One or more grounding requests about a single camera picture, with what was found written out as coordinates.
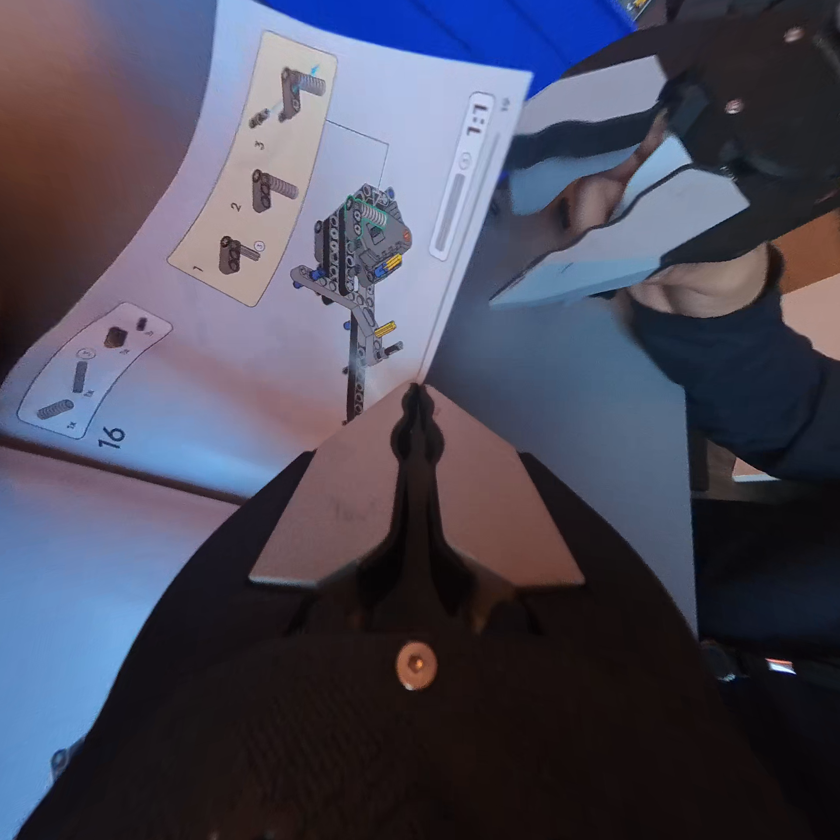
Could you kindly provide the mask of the blue box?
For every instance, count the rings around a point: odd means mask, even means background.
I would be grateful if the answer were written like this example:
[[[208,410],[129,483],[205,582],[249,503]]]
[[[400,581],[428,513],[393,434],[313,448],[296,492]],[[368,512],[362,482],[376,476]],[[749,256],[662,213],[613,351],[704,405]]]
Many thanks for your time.
[[[265,1],[304,24],[421,55],[532,73],[532,96],[632,34],[614,1]]]

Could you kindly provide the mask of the person's right hand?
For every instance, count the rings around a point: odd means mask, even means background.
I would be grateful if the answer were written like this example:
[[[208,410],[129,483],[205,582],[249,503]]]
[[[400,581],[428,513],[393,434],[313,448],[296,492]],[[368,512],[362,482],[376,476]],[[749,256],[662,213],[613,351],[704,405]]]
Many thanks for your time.
[[[774,257],[770,244],[722,262],[679,264],[631,286],[631,301],[655,312],[690,319],[727,316],[763,292]]]

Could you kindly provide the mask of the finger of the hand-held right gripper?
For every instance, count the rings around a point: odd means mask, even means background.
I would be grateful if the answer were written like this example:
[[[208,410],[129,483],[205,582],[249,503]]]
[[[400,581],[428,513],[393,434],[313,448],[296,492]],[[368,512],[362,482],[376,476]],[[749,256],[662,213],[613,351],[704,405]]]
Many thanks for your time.
[[[632,286],[658,271],[668,252],[749,207],[733,178],[702,170],[668,136],[632,176],[607,223],[530,258],[490,306],[573,302]]]
[[[666,81],[654,56],[555,81],[522,106],[511,173],[557,164],[581,176],[623,162],[650,128]]]

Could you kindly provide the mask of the lego instruction booklet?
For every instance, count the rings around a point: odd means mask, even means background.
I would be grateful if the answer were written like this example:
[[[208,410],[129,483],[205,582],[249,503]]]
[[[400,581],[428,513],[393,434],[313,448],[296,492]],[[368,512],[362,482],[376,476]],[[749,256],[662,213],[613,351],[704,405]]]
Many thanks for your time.
[[[169,265],[261,36],[313,29],[264,2],[2,2],[2,838],[174,573],[343,420],[341,313],[297,298],[289,269],[364,182],[396,189],[414,235],[377,291],[404,350],[373,370],[367,404],[426,363],[604,515],[697,626],[681,391],[604,301],[489,308],[494,220],[454,302],[486,154],[449,259],[428,252],[469,96],[506,104],[507,68],[326,31],[337,88],[276,274],[250,307]]]

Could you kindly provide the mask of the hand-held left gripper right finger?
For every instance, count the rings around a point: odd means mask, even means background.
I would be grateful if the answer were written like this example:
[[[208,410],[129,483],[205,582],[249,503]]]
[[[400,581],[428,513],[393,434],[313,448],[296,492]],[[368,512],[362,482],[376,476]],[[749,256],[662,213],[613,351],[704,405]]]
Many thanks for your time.
[[[518,451],[433,387],[416,389],[436,582],[580,587],[585,576]]]

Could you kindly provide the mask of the person's right forearm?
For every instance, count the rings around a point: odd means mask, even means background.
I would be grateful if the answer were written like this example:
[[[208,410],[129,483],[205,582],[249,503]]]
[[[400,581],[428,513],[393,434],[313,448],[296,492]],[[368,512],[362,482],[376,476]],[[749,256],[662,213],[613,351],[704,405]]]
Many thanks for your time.
[[[690,425],[772,477],[838,484],[839,362],[783,321],[774,283],[717,318],[631,312],[642,347],[684,389]]]

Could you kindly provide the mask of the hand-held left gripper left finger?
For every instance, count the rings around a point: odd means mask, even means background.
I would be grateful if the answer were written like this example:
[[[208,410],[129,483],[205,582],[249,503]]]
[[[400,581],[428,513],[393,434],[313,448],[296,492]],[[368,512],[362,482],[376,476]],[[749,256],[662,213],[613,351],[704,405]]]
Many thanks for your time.
[[[392,436],[410,388],[401,384],[318,447],[249,573],[252,583],[317,587],[383,544],[400,470]]]

